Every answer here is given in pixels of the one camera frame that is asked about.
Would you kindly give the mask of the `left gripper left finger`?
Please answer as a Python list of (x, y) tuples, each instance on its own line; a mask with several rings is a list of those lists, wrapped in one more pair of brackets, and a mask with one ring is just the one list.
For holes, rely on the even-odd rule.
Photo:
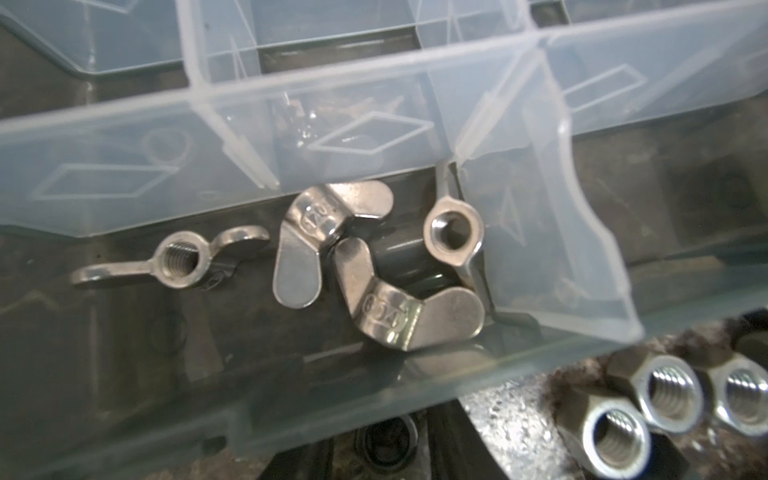
[(276, 454), (258, 480), (326, 480), (332, 472), (333, 441), (322, 440)]

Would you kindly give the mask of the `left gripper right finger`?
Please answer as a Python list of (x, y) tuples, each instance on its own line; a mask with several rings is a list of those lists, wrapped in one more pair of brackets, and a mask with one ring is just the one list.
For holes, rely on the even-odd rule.
[(432, 479), (508, 478), (458, 400), (428, 408), (427, 430)]

